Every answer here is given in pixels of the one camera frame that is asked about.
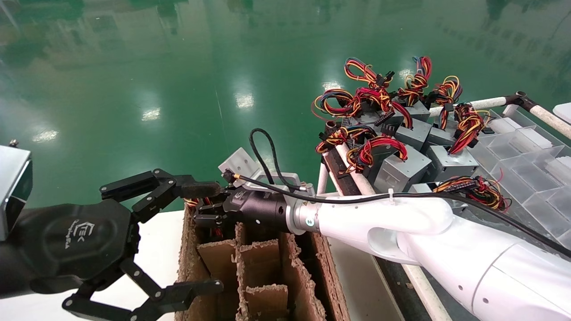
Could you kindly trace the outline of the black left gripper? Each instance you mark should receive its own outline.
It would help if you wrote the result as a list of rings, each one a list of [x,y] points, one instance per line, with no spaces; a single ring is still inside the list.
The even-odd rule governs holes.
[[[137,223],[146,223],[175,199],[220,195],[216,181],[196,181],[161,169],[139,173],[100,187],[104,201],[24,210],[1,242],[1,297],[59,294],[78,288],[62,308],[91,321],[157,321],[186,311],[198,296],[223,291],[218,279],[180,282],[161,288],[133,260]],[[143,195],[130,212],[119,202]],[[91,299],[128,276],[148,296],[136,309]]]

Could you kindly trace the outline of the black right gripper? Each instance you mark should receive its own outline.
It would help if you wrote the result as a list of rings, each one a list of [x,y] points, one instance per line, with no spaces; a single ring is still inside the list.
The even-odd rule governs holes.
[[[193,215],[199,228],[224,228],[231,224],[230,217],[238,222],[256,223],[280,232],[290,232],[287,223],[288,205],[281,193],[236,189],[224,198],[204,198]]]

